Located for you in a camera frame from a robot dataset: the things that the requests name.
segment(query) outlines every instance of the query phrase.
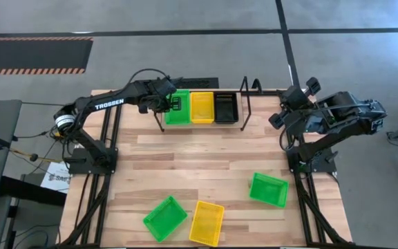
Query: black line on floor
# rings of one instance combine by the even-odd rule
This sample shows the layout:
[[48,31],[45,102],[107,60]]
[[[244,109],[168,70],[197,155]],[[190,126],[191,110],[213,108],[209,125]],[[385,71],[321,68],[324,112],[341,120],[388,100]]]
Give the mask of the black line on floor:
[[293,50],[291,48],[290,36],[288,34],[287,22],[285,20],[285,13],[283,12],[283,6],[281,0],[276,0],[276,7],[279,16],[279,21],[281,23],[283,45],[285,47],[288,66],[290,68],[291,84],[294,86],[300,86],[299,77],[297,76],[296,62],[294,61]]
[[359,33],[398,33],[398,28],[294,28],[289,34],[359,34]]
[[0,33],[0,37],[128,37],[157,35],[266,35],[280,34],[280,29],[201,29],[201,30],[137,30],[137,31],[102,31],[87,33]]

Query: black basket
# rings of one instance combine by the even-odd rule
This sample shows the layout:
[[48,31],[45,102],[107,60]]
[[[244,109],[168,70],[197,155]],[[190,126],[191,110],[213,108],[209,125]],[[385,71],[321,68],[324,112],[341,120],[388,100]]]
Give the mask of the black basket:
[[236,93],[214,93],[214,122],[217,124],[234,124],[239,121]]

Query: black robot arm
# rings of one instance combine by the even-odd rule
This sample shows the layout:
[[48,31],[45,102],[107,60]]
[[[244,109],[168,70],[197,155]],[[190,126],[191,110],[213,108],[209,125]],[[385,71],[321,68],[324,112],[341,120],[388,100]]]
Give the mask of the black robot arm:
[[115,169],[117,152],[105,147],[99,140],[94,140],[82,127],[88,115],[94,111],[133,104],[139,107],[140,113],[147,113],[148,109],[156,113],[169,109],[179,109],[179,99],[171,98],[176,92],[174,84],[181,78],[134,81],[123,89],[110,91],[99,95],[82,97],[73,103],[62,107],[54,116],[58,132],[65,140],[76,140],[84,148],[75,149],[71,158],[64,162],[70,163],[71,174],[111,174]]
[[316,142],[301,143],[297,149],[304,163],[310,162],[324,149],[349,138],[362,134],[374,134],[383,127],[386,111],[376,100],[360,101],[350,92],[338,92],[317,102],[311,102],[310,95],[320,89],[318,80],[312,77],[308,89],[291,86],[281,96],[282,111],[275,113],[269,122],[276,129],[285,125],[296,140],[306,132],[327,134]]

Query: wooden tabletop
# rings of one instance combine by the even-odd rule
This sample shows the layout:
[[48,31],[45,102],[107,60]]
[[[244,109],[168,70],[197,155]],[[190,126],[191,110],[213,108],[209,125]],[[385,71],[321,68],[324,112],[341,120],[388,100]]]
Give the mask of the wooden tabletop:
[[[280,131],[268,123],[268,118],[280,111],[279,100],[265,96],[250,99],[252,116],[244,131],[177,129],[162,133],[152,114],[139,114],[135,106],[122,106],[119,159],[108,194],[101,246],[201,246],[189,240],[197,200],[225,207],[219,246],[304,246],[294,177],[278,145]],[[246,115],[246,98],[243,104]],[[103,118],[103,111],[92,113],[84,129],[99,138]],[[111,115],[109,138],[113,118]],[[320,136],[306,138],[311,141]],[[249,198],[254,172],[290,183],[285,209]],[[85,177],[71,180],[60,226],[63,239],[73,230]],[[327,174],[314,173],[313,177],[322,213],[344,239],[351,241],[339,186]],[[90,183],[91,179],[80,217],[86,210]],[[142,220],[168,195],[179,201],[188,217],[164,242],[157,243]],[[308,212],[312,238],[317,241],[314,218]],[[91,224],[89,241],[93,241],[96,222]]]

